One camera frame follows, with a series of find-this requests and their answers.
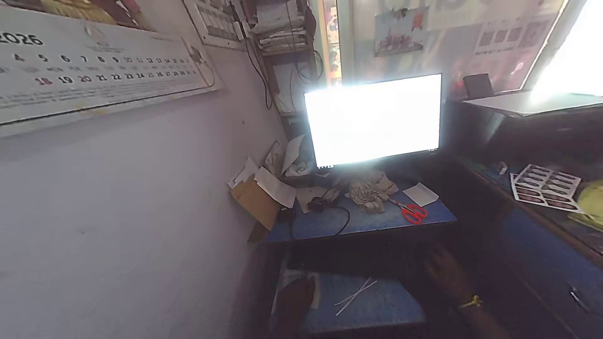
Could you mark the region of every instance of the calendar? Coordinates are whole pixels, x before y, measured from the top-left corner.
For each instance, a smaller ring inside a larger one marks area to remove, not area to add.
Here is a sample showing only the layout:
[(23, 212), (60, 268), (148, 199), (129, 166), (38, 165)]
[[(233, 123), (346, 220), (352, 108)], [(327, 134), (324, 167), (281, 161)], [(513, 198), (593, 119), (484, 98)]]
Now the calendar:
[(134, 0), (4, 1), (0, 126), (181, 97), (215, 83), (200, 43), (153, 31)]

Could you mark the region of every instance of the bright white screen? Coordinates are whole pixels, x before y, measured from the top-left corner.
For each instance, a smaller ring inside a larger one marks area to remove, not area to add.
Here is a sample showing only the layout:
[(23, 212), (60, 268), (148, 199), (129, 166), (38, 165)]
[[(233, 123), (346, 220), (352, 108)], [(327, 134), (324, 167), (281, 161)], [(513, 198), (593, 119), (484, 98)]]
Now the bright white screen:
[(316, 165), (438, 148), (441, 81), (435, 74), (306, 93)]

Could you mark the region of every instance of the wooden cabinet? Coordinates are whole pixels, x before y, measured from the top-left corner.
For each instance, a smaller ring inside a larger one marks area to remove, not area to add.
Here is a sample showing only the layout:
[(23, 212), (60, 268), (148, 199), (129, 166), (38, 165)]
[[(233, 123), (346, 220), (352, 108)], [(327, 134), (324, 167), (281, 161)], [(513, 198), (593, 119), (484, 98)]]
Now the wooden cabinet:
[(603, 337), (603, 270), (518, 208), (505, 216), (490, 242), (577, 337)]

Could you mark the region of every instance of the wrist band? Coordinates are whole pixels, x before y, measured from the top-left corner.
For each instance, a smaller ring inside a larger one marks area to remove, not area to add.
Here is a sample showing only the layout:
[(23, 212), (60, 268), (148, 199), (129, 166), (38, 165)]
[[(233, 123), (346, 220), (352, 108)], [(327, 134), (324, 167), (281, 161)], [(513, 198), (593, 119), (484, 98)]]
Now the wrist band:
[(466, 307), (469, 307), (469, 306), (477, 306), (477, 307), (480, 307), (480, 306), (482, 306), (482, 304), (483, 304), (483, 301), (482, 301), (482, 299), (479, 297), (479, 295), (474, 294), (474, 295), (473, 295), (473, 298), (471, 298), (471, 301), (470, 301), (470, 302), (462, 304), (461, 306), (459, 306), (459, 307), (458, 307), (458, 309), (463, 309), (463, 308), (466, 308)]

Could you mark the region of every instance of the bright window light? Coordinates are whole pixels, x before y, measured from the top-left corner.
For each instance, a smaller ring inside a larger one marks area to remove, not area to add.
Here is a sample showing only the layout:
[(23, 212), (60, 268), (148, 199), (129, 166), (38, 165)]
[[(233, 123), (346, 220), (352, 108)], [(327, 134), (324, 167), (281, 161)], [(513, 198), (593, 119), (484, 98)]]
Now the bright window light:
[(318, 167), (439, 147), (441, 74), (306, 93)]
[(602, 0), (587, 0), (576, 23), (533, 89), (535, 98), (555, 93), (603, 96)]

